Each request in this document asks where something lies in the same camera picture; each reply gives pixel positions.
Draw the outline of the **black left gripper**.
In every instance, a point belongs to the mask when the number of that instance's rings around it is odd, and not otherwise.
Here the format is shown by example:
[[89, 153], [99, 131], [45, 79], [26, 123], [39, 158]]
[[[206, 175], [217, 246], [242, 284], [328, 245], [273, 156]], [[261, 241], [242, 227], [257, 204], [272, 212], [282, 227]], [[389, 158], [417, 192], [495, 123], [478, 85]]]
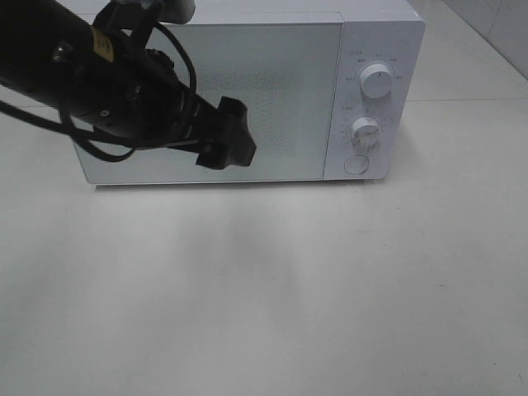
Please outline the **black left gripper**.
[[194, 152], [197, 165], [213, 170], [248, 167], [257, 146], [247, 107], [231, 97], [213, 107], [199, 97], [191, 59], [178, 41], [172, 44], [186, 66], [188, 84], [161, 50], [126, 45], [101, 73], [83, 70], [79, 86], [94, 94], [91, 110], [78, 112], [78, 119], [92, 125], [103, 143]]

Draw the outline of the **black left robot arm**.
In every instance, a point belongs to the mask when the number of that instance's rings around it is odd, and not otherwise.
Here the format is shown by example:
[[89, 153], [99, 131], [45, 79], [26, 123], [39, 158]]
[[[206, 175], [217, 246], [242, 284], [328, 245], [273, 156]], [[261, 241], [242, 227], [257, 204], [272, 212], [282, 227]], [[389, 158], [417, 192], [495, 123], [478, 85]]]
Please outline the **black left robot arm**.
[[192, 1], [111, 1], [87, 22], [56, 1], [2, 2], [1, 84], [59, 120], [6, 102], [2, 113], [66, 135], [107, 163], [175, 149], [214, 170], [249, 166], [257, 146], [247, 107], [200, 97], [195, 67], [168, 28], [195, 10]]

